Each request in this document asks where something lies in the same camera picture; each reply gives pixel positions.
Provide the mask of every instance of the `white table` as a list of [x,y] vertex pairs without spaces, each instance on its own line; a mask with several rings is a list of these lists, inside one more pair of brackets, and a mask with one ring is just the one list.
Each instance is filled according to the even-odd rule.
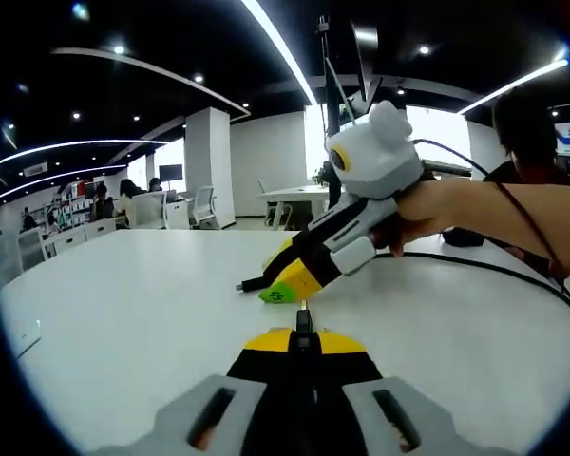
[[[295,305],[263,304],[235,285],[259,275],[293,234],[119,231],[7,285],[10,339],[42,323],[42,339],[19,363],[65,436],[80,450],[127,445],[152,428],[158,409],[227,372],[247,340],[292,326]],[[461,250],[431,237],[410,247],[540,278],[492,244]],[[74,276],[85,293],[67,289]],[[383,375],[448,409],[476,445],[526,452],[570,398],[570,309],[514,277],[376,259],[309,305],[317,327],[363,343]]]
[[310,201],[313,216],[317,218],[323,213],[325,201],[330,199],[330,190],[328,187],[320,185],[304,185],[301,187],[286,188],[284,190],[275,190],[274,192],[262,193],[256,195],[258,198],[266,202],[276,202],[275,218],[273,219],[273,230],[278,230],[278,224],[283,214],[283,206],[289,201]]

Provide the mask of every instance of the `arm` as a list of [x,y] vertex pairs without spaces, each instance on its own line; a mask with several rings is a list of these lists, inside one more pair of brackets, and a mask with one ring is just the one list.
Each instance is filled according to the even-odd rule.
[[[558,259],[570,267],[570,187],[506,185],[544,233]],[[468,180],[421,182],[399,201],[403,244],[460,226],[518,246],[541,257],[546,250],[525,218],[492,183]]]

